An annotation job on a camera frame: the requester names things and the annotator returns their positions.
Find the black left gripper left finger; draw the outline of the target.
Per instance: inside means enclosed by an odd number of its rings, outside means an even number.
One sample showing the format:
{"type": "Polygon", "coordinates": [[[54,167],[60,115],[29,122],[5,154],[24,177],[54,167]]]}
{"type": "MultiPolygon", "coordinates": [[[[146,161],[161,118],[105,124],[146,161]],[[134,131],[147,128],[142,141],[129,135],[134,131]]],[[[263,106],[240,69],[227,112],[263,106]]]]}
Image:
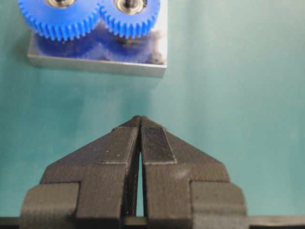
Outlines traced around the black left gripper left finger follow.
{"type": "Polygon", "coordinates": [[[119,229],[135,214],[140,118],[46,167],[25,197],[22,229],[119,229]]]}

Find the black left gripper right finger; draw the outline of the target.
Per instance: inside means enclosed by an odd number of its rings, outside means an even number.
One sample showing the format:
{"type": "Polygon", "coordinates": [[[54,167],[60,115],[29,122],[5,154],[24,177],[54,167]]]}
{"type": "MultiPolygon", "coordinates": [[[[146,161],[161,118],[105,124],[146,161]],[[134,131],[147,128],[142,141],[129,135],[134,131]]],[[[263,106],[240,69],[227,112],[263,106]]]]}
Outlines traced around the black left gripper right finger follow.
{"type": "Polygon", "coordinates": [[[243,191],[224,164],[141,118],[145,214],[150,229],[245,229],[243,191]]]}

